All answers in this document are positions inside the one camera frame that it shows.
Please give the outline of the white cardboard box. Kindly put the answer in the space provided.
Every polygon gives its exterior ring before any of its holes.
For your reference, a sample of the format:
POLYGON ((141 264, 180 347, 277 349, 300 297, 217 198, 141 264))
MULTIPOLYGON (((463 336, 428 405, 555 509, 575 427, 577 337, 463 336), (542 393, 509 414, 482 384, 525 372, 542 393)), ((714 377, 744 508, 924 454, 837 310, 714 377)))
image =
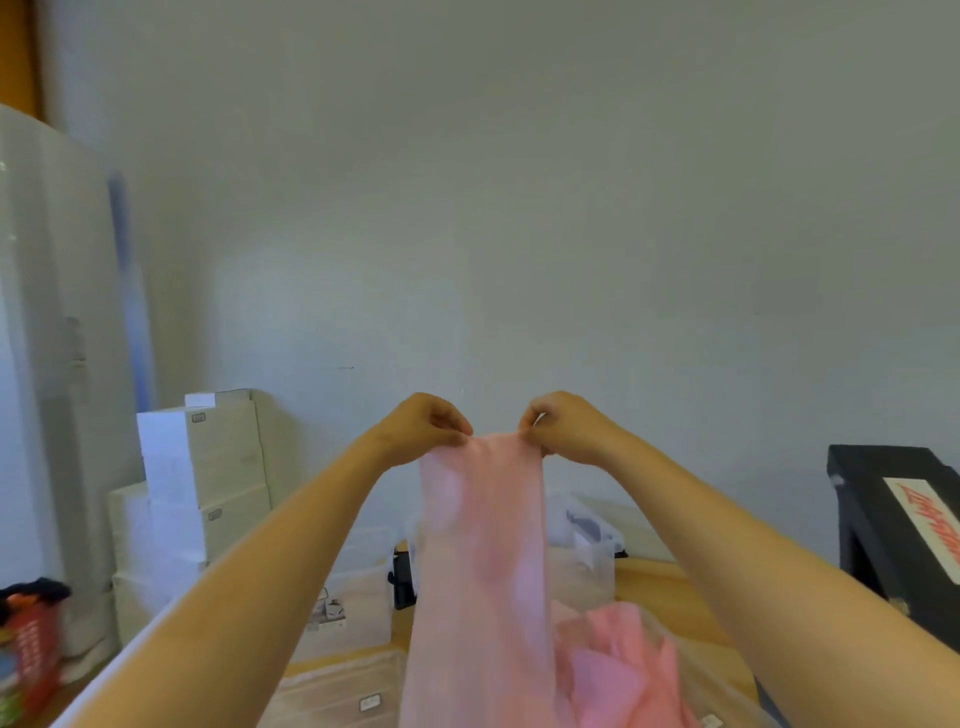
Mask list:
POLYGON ((116 573, 141 581, 198 575, 272 511, 264 486, 196 508, 155 500, 140 482, 110 491, 105 502, 116 573))
POLYGON ((121 650, 182 597, 209 566, 210 561, 163 556, 137 572, 115 572, 111 582, 121 650))
POLYGON ((298 474, 294 418, 264 392, 141 412, 136 425, 157 503, 200 509, 262 487, 277 507, 298 474))

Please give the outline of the pile of pink cloths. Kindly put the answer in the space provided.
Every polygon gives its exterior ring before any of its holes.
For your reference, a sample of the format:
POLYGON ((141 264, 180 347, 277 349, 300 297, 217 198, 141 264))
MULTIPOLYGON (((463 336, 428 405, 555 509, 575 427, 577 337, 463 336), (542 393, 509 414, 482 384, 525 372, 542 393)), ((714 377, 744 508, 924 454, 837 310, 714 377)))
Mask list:
POLYGON ((559 728, 702 728, 682 696, 679 651, 655 643, 641 608, 550 606, 559 728))

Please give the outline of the black machine with red label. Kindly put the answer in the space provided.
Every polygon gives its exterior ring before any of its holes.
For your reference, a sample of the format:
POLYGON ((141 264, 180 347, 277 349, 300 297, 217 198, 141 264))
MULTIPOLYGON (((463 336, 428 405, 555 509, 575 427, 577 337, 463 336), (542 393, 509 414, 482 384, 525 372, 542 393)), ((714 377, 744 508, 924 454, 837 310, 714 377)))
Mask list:
POLYGON ((841 568, 960 653, 960 472, 920 446, 831 444, 841 568))

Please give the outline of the person's left forearm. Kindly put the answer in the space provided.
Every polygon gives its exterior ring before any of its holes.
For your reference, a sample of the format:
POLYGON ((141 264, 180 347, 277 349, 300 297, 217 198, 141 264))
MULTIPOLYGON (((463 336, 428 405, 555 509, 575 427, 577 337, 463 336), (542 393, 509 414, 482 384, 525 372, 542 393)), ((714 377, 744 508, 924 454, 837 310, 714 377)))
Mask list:
POLYGON ((383 434, 358 439, 169 604, 53 728, 256 728, 388 454, 383 434))

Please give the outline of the person's right hand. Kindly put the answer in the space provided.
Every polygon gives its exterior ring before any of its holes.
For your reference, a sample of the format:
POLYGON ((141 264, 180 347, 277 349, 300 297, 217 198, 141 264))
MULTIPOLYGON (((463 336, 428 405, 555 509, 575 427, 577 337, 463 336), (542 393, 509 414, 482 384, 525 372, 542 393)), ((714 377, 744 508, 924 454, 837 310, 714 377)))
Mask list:
POLYGON ((629 431, 580 395, 556 391, 531 402, 555 404, 555 455, 571 462, 605 469, 623 444, 633 438, 629 431))

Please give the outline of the tall white cabinet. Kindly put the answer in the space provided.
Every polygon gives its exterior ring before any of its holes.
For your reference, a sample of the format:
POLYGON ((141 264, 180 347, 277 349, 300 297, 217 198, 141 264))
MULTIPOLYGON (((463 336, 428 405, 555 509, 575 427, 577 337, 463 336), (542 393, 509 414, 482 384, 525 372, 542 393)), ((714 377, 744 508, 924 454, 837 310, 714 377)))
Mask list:
POLYGON ((107 173, 0 104, 0 587, 71 588, 70 658, 116 641, 107 495, 141 480, 107 173))

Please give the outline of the red printed bag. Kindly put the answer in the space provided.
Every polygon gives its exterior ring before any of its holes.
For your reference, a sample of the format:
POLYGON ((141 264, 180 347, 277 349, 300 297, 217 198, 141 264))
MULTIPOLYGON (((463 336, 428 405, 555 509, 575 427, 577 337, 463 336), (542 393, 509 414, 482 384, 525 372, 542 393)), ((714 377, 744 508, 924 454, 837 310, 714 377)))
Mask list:
POLYGON ((0 728, 35 718, 62 681, 65 583, 41 577, 0 588, 0 728))

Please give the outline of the light pink cloth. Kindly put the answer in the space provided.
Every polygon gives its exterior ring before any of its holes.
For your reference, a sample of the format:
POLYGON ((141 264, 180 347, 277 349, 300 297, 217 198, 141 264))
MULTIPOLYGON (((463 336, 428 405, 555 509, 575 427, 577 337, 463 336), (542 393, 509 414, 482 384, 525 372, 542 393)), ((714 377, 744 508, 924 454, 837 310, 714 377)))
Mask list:
POLYGON ((419 470, 398 728, 556 728, 540 449, 518 433, 473 437, 419 470))

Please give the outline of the clear plastic storage box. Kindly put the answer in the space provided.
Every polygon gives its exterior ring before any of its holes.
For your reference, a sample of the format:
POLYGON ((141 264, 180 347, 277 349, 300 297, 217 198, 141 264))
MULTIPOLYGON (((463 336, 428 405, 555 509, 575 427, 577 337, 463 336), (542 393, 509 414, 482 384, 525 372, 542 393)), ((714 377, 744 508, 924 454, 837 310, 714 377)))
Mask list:
POLYGON ((405 666, 388 650, 285 678, 256 728, 399 728, 405 666))
POLYGON ((323 584, 290 660, 304 664, 390 643, 399 537, 390 526, 352 530, 323 584))

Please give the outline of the person's right forearm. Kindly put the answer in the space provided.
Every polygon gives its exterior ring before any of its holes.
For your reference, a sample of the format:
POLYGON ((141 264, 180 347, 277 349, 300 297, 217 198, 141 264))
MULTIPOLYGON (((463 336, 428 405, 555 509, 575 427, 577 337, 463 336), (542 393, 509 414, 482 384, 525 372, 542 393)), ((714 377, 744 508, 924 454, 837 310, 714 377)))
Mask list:
POLYGON ((793 728, 960 728, 960 654, 637 436, 600 443, 793 728))

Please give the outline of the black small device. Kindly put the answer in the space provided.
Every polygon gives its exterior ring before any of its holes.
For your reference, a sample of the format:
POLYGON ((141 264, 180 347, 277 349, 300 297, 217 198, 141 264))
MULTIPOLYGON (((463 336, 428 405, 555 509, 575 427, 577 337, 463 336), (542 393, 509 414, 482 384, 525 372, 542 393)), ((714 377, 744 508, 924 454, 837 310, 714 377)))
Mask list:
POLYGON ((406 548, 396 547, 388 571, 388 583, 392 591, 393 609, 397 612, 416 606, 417 594, 410 553, 406 548))

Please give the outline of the clear plastic container with lid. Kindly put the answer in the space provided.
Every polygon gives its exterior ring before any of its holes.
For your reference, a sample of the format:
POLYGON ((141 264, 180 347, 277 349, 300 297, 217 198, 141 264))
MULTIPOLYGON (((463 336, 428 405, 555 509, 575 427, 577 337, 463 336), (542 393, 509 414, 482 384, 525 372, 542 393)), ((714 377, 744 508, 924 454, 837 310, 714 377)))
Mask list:
POLYGON ((551 598, 578 613, 615 601, 622 535, 573 494, 548 493, 544 504, 551 598))

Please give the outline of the person's left hand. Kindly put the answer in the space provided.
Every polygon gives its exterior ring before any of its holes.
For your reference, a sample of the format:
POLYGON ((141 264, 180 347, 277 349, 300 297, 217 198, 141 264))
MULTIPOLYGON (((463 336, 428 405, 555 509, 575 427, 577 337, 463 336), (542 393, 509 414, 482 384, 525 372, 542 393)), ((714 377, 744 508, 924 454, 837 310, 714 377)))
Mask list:
POLYGON ((423 437, 420 402, 446 401, 435 394, 411 394, 368 431, 371 447, 383 470, 412 463, 437 449, 429 449, 423 437))

